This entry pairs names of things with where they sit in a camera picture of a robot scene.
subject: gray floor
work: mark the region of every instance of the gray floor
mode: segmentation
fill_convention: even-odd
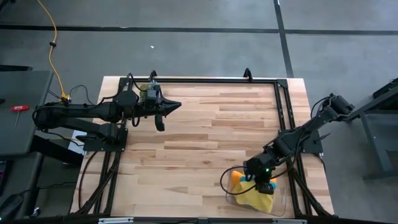
[[[59,25],[277,28],[272,0],[43,3]],[[398,30],[398,1],[280,0],[280,6],[287,29]],[[50,25],[33,0],[8,5],[0,13],[0,22]],[[97,99],[103,76],[127,72],[236,77],[249,67],[256,77],[286,77],[279,34],[62,31],[58,36],[53,61],[64,87],[69,90],[84,84],[92,100]],[[52,38],[50,31],[0,30],[0,64],[48,70],[48,42]],[[310,104],[333,92],[358,105],[397,77],[398,36],[287,35],[287,43],[294,77],[305,79]],[[51,89],[59,93],[55,81]],[[75,96],[75,102],[85,101],[83,90]],[[365,184],[361,179],[378,169],[361,123],[329,124],[321,130],[329,132],[323,147],[335,213],[397,223],[397,181]],[[46,161],[44,169],[47,173],[40,180],[44,185],[59,172],[68,173],[68,178],[77,176],[57,161]],[[72,188],[62,188],[70,194],[62,193],[64,200],[58,203],[51,198],[61,195],[59,189],[43,192],[43,215],[66,213]]]

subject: yellow cloth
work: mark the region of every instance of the yellow cloth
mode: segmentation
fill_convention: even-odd
[[[233,187],[232,193],[242,192],[250,187],[252,187],[254,181],[242,181]],[[257,190],[252,189],[245,194],[235,195],[235,200],[240,205],[250,205],[253,208],[261,211],[270,213],[273,204],[273,195],[261,194]]]

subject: gray table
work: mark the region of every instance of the gray table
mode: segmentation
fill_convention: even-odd
[[[17,156],[30,151],[35,133],[32,112],[44,103],[52,77],[50,71],[0,73],[0,98],[6,99],[0,104],[0,156]],[[11,107],[15,105],[28,105],[30,110],[20,113],[14,129],[17,113],[11,111]]]
[[[24,156],[13,159],[13,164],[4,186],[3,194],[0,197],[0,205],[12,194],[19,194],[24,190],[33,189],[37,183],[39,168],[43,163],[43,157],[39,152],[31,152]],[[29,205],[33,204],[31,200],[32,191],[24,193],[22,196],[24,202],[15,215],[15,218],[23,218]]]

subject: transparent bin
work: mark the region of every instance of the transparent bin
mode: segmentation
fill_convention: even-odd
[[[238,168],[237,167],[236,169],[233,169],[233,170],[239,171],[242,174],[244,173],[243,172],[243,168]],[[229,192],[231,192],[233,190],[232,189],[232,184],[231,184],[231,174],[232,174],[233,170],[230,170],[229,174],[228,174],[227,189],[228,189]],[[250,210],[257,211],[257,212],[268,213],[268,214],[271,214],[271,215],[275,215],[277,217],[281,217],[281,216],[284,215],[284,213],[286,211],[286,198],[287,198],[286,193],[287,193],[286,178],[284,178],[284,177],[277,178],[277,187],[274,190],[274,194],[270,195],[270,197],[272,197],[272,209],[271,209],[271,212],[266,212],[265,210],[258,210],[256,208],[250,206],[249,204],[245,204],[245,203],[239,204],[236,201],[236,199],[235,199],[235,195],[226,194],[226,201],[230,205],[236,205],[236,206],[247,208],[247,209],[250,209]]]

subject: wooden table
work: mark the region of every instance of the wooden table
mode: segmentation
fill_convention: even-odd
[[[99,99],[117,92],[119,78],[104,77]],[[304,81],[292,78],[288,84],[295,122],[299,126],[310,118]],[[280,126],[273,85],[161,83],[161,87],[166,98],[180,101],[182,106],[164,119],[164,132],[156,131],[153,117],[141,119],[136,128],[129,123],[112,216],[273,217],[228,204],[219,183],[226,168],[241,165],[276,137]],[[97,153],[88,166],[83,180],[83,202],[98,185],[103,156],[104,153]],[[313,155],[304,154],[303,164],[309,189],[324,208],[333,213],[321,162]],[[285,165],[279,166],[274,173],[284,169]],[[278,179],[278,184],[284,182],[288,183],[287,175]],[[304,211],[302,192],[298,186],[297,189],[300,208]],[[72,212],[78,207],[77,192],[78,189]],[[283,217],[294,217],[290,190],[286,203]]]

